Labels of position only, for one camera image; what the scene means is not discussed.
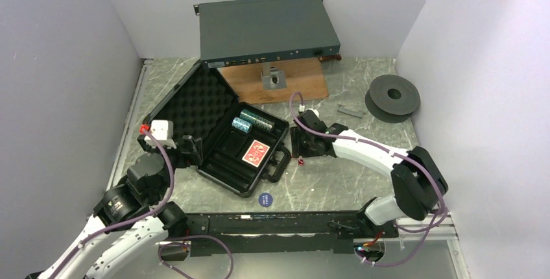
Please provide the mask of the red playing card deck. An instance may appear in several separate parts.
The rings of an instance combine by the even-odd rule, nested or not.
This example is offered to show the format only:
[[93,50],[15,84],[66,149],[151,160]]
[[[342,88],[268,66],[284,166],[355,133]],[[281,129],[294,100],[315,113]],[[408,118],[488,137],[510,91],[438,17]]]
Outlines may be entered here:
[[253,167],[259,167],[269,150],[270,147],[268,145],[255,139],[241,159]]

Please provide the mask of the black poker set case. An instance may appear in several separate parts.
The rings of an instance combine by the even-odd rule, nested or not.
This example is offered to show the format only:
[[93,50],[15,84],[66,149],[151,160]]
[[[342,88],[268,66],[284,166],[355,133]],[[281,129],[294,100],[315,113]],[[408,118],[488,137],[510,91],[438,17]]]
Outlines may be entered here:
[[[233,118],[239,117],[243,109],[272,121],[273,131],[256,124],[248,134],[233,128]],[[202,138],[203,163],[195,167],[197,172],[240,197],[249,197],[262,179],[277,183],[291,160],[290,151],[283,144],[289,123],[241,102],[220,71],[206,67],[200,60],[195,61],[142,123],[149,124],[155,119],[174,123],[173,140],[181,153],[182,136]],[[270,147],[259,167],[241,159],[254,140]]]

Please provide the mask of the white blue chip stack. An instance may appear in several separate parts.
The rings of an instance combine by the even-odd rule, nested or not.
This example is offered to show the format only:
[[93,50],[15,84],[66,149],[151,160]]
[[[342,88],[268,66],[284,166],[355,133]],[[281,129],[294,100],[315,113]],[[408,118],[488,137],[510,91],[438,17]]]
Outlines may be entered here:
[[240,117],[235,117],[232,120],[232,126],[233,128],[248,134],[252,130],[253,124]]

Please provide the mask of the green blue chip stack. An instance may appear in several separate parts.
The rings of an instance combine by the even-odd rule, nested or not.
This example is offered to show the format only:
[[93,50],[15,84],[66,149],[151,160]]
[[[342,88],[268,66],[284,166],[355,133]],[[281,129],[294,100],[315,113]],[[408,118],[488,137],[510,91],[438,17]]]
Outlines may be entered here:
[[259,116],[247,109],[243,109],[240,114],[239,114],[239,117],[253,125],[255,125],[257,122],[258,122],[258,118]]

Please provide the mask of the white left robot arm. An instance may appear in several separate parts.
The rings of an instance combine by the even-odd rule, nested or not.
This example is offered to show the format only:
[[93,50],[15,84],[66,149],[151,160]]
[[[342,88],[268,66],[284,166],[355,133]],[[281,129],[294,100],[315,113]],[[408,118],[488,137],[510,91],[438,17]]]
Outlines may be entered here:
[[105,192],[69,248],[28,278],[111,278],[154,243],[188,235],[187,215],[169,199],[178,161],[173,137],[151,130],[139,140],[152,152]]

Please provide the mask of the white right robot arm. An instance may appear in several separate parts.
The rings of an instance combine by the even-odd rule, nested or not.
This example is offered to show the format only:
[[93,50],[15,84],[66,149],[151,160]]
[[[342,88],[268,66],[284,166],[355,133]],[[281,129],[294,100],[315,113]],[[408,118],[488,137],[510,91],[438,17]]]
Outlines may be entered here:
[[328,127],[312,110],[293,118],[313,137],[313,143],[327,147],[330,155],[357,162],[390,179],[393,192],[374,198],[359,212],[357,227],[362,235],[372,237],[383,224],[402,217],[422,221],[435,206],[445,208],[448,183],[424,148],[395,148],[365,138],[344,125],[335,123]]

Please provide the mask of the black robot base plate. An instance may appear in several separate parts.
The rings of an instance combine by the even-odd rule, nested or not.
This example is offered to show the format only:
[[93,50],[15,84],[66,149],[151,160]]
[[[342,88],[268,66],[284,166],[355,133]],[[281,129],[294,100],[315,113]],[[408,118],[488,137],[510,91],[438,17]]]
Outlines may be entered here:
[[233,254],[330,251],[351,254],[360,241],[399,236],[393,223],[376,226],[356,210],[320,212],[188,213],[182,229],[169,236],[191,237],[191,256],[211,256],[224,249],[206,239],[222,241]]

